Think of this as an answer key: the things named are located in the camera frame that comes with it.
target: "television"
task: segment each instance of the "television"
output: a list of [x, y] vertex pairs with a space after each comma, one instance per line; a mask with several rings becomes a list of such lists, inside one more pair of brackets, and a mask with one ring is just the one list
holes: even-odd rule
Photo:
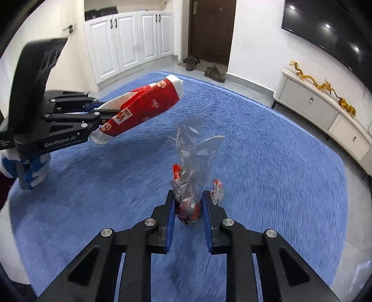
[[361, 0], [286, 0], [282, 28], [317, 45], [372, 91], [372, 17]]

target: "pair of shoes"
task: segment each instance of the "pair of shoes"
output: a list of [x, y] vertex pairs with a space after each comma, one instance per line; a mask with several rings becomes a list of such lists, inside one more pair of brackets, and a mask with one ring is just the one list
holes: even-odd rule
[[184, 59], [183, 62], [186, 63], [187, 71], [193, 71], [195, 69], [195, 65], [200, 63], [200, 60], [198, 57], [190, 55], [186, 59]]
[[225, 81], [224, 76], [218, 71], [216, 65], [214, 65], [213, 67], [207, 67], [204, 75], [220, 83], [223, 83]]

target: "shaggy carpet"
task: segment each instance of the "shaggy carpet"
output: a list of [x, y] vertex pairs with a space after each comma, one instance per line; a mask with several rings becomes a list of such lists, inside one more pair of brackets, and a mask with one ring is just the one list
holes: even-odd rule
[[[148, 74], [102, 100], [166, 75]], [[341, 159], [277, 112], [212, 84], [180, 78], [185, 96], [167, 112], [107, 145], [89, 141], [53, 152], [41, 185], [33, 191], [12, 187], [14, 236], [38, 295], [101, 229], [130, 228], [164, 203], [177, 162], [169, 136], [192, 116], [203, 118], [205, 137], [225, 135], [211, 177], [224, 185], [228, 217], [255, 231], [276, 229], [332, 283], [347, 221]], [[202, 224], [185, 227], [176, 221], [170, 252], [152, 259], [152, 301], [225, 300], [225, 256], [208, 254]]]

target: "blue and white glove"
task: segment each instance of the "blue and white glove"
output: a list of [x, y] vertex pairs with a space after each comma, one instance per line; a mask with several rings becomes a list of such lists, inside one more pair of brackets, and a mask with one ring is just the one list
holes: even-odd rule
[[9, 178], [18, 177], [16, 163], [23, 164], [25, 181], [32, 190], [44, 179], [49, 169], [50, 154], [44, 154], [29, 160], [21, 160], [16, 149], [0, 151], [0, 172]]

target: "metal screw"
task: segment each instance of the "metal screw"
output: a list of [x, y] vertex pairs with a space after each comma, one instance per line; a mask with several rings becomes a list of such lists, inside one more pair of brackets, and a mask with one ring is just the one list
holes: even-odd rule
[[222, 223], [226, 225], [227, 227], [230, 227], [234, 224], [234, 220], [230, 218], [225, 218], [224, 220], [222, 220]]
[[148, 227], [154, 225], [156, 223], [156, 220], [154, 218], [147, 218], [145, 220], [145, 225], [147, 225]]
[[278, 233], [277, 233], [276, 230], [274, 230], [274, 229], [268, 229], [268, 230], [266, 231], [266, 235], [267, 235], [268, 237], [270, 237], [270, 238], [275, 238], [276, 235], [278, 235]]
[[103, 229], [102, 231], [101, 231], [101, 235], [103, 236], [103, 237], [108, 237], [108, 236], [110, 236], [112, 234], [112, 230], [111, 229]]

